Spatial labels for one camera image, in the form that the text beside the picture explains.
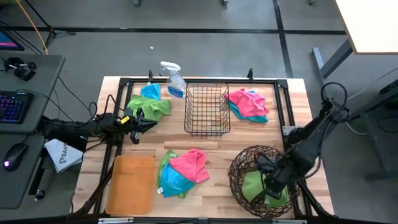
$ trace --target monitor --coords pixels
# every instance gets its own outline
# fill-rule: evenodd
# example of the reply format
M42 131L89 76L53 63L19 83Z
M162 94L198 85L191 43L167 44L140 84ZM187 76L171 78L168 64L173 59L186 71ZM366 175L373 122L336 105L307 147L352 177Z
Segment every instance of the monitor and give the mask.
M0 29L0 50L25 50L25 48L6 31Z

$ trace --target blue towel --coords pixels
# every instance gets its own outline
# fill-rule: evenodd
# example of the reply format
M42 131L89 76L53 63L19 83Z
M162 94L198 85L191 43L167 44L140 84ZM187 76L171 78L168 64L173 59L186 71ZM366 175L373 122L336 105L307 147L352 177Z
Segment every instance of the blue towel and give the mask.
M229 101L229 108L231 108L232 112L239 118L239 119L244 119L244 120L249 120L249 121L254 121L257 123L266 123L268 122L268 118L266 115L264 116L250 116L250 117L244 117L239 113L238 107Z
M151 98L155 100L160 100L160 85L159 84L149 84L141 89L141 96L146 98Z
M164 197L171 197L191 189L195 183L179 174L169 163L163 169L160 186Z

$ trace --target round woven basket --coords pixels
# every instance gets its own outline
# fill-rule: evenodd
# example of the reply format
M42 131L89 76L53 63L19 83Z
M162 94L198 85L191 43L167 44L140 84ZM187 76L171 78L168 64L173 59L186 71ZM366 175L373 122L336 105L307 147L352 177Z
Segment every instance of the round woven basket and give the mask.
M251 214L261 218L279 217L293 207L300 193L299 187L297 184L293 185L293 187L288 187L289 199L283 206L267 207L264 203L265 195L262 193L258 194L252 202L249 202L242 193L243 181L248 172L258 170L256 160L259 156L265 156L278 161L283 156L283 153L269 146L251 146L241 151L229 167L229 186L236 201Z

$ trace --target white spray nozzle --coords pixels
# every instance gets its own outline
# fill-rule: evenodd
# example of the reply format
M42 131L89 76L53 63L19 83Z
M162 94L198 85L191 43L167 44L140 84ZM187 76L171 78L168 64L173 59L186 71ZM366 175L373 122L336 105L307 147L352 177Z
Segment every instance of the white spray nozzle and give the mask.
M176 63L160 62L160 65L163 66L163 70L165 70L165 69L170 70L170 71L181 70L181 67L179 65L177 65Z

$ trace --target towel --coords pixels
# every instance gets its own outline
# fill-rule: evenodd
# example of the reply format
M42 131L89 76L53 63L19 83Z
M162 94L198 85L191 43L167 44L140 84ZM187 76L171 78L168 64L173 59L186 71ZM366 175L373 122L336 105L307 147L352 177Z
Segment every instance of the towel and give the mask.
M160 85L159 84L148 84L141 89L141 96L160 100Z
M244 117L239 113L238 107L229 101L229 108L231 108L232 112L239 118L239 119L244 119L244 120L249 120L249 121L254 121L257 123L266 123L268 122L268 118L266 115L264 116L249 116L249 117Z
M244 117L264 116L269 112L264 107L266 99L258 93L245 92L241 89L230 93L228 99L238 107L239 113Z
M163 173L163 169L166 166L166 164L169 162L170 158L177 158L178 155L176 155L176 153L174 153L173 151L169 150L166 152L166 154L164 155L164 157L160 160L159 162L159 173L157 175L157 188L160 188L160 183L162 182L162 173ZM184 193L181 193L178 195L179 198L185 198L188 194L188 191L185 191Z
M169 162L178 173L194 183L210 178L205 169L206 154L199 149L191 149L188 154L170 159Z
M166 163L160 182L164 197L182 194L191 189L194 185L195 183L189 181L183 175L175 171L175 169L170 166L170 163Z
M261 173L260 171L248 172L244 176L243 185L242 185L242 194L243 196L251 202L255 196L263 191L262 182L261 182ZM264 203L267 204L269 208L276 208L285 205L289 201L289 195L287 193L287 188L285 187L282 191L282 195L280 199L274 199L266 195Z
M170 115L170 100L155 100L133 95L127 107L132 109L134 116L137 116L137 109L142 108L144 117L153 121L158 121L165 114Z

